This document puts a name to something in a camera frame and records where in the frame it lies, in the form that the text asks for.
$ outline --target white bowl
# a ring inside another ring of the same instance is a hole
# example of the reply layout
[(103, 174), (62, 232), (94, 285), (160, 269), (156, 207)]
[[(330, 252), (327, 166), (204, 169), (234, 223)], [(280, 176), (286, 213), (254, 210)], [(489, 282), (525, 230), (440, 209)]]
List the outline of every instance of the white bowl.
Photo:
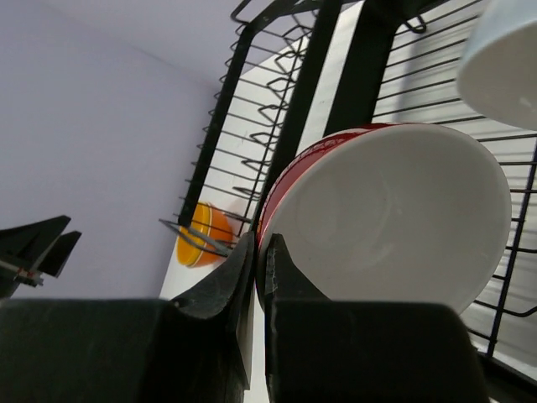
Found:
[(281, 233), (295, 265), (332, 300), (462, 312), (496, 269), (510, 218), (503, 170), (464, 133), (413, 123), (351, 129), (280, 176), (259, 224), (259, 264)]
[(493, 0), (467, 42), (461, 98), (502, 123), (537, 130), (537, 0)]

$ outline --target wire rack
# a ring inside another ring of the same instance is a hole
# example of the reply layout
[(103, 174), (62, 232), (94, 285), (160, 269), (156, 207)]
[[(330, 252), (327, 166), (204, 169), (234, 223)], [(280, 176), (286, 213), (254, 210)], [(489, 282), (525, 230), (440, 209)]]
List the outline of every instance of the wire rack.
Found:
[[(369, 46), (357, 40), (365, 33), (354, 30), (361, 3), (334, 17), (341, 2), (318, 10), (316, 2), (276, 0), (246, 24), (237, 15), (248, 3), (232, 15), (239, 39), (178, 224), (189, 227), (196, 203), (214, 200), (236, 237), (255, 228), (258, 207), (296, 153), (357, 122), (437, 123), (468, 133), (503, 167), (513, 217), (496, 273), (462, 318), (483, 356), (537, 378), (537, 133), (476, 115), (455, 87), (457, 62), (488, 1), (417, 0), (419, 13), (401, 8), (390, 14), (400, 25), (393, 40)], [(315, 21), (323, 33), (313, 30)], [(377, 55), (384, 43), (387, 59)], [(354, 56), (359, 46), (361, 59)], [(367, 52), (372, 56), (364, 59)], [(365, 106), (352, 109), (357, 103)]]

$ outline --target purple wall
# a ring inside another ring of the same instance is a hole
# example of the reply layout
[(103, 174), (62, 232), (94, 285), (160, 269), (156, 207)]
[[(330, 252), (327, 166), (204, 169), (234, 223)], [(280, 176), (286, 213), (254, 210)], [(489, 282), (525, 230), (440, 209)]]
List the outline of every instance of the purple wall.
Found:
[(212, 89), (29, 0), (0, 13), (0, 228), (66, 214), (59, 279), (16, 296), (157, 296)]

